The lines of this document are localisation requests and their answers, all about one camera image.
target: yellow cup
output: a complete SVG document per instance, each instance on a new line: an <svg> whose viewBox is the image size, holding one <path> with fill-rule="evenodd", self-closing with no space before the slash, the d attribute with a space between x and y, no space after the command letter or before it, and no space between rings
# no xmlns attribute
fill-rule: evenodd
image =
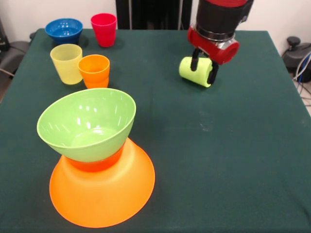
<svg viewBox="0 0 311 233"><path fill-rule="evenodd" d="M61 81L65 84L77 84L83 78L78 69L82 59L82 49L75 44L63 44L51 50L50 56Z"/></svg>
<svg viewBox="0 0 311 233"><path fill-rule="evenodd" d="M196 71L192 71L191 57L185 57L179 65L179 75L204 87L210 87L207 83L209 73L213 70L212 61L209 58L200 57Z"/></svg>

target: dark green tablecloth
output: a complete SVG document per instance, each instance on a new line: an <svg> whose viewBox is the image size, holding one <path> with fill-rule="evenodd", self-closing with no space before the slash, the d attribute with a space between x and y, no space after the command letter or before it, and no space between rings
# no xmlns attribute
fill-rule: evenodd
<svg viewBox="0 0 311 233"><path fill-rule="evenodd" d="M156 173L146 206L128 221L86 229L53 208L49 179L60 155L36 134L64 85L39 30L0 105L0 232L311 232L311 120L267 32L238 32L238 55L214 86L182 80L186 32L121 31L102 49L84 30L84 55L111 61L110 87L137 103L130 137Z"/></svg>

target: blue bowl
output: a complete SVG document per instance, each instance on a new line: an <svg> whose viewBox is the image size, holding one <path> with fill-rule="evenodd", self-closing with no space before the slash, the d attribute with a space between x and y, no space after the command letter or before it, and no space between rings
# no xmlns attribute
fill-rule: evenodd
<svg viewBox="0 0 311 233"><path fill-rule="evenodd" d="M77 44L83 25L73 18L60 18L50 22L45 27L45 32L56 44Z"/></svg>

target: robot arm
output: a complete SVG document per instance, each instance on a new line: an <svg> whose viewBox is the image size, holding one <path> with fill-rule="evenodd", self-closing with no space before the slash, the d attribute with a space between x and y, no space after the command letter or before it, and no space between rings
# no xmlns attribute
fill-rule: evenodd
<svg viewBox="0 0 311 233"><path fill-rule="evenodd" d="M238 52L235 40L237 26L247 20L254 0L199 0L196 24L188 30L188 40L195 46L191 70L197 68L200 53L213 62L210 84L214 82L218 65L229 62Z"/></svg>

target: white wall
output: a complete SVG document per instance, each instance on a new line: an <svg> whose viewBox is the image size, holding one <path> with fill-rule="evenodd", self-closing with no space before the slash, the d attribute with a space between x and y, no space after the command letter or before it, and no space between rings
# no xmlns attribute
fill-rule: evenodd
<svg viewBox="0 0 311 233"><path fill-rule="evenodd" d="M90 18L101 12L117 14L115 0L0 0L0 18L10 42L29 41L30 33L62 17L91 28Z"/></svg>
<svg viewBox="0 0 311 233"><path fill-rule="evenodd" d="M193 0L195 22L199 0ZM91 28L90 17L99 12L116 14L115 0L0 0L0 17L9 41L29 40L29 34L60 17L73 17ZM311 42L311 0L255 0L249 19L239 30L267 30L282 53L286 38Z"/></svg>
<svg viewBox="0 0 311 233"><path fill-rule="evenodd" d="M195 22L198 2L193 0L191 23ZM282 54L288 47L288 36L311 42L311 0L254 0L248 20L238 30L268 31Z"/></svg>

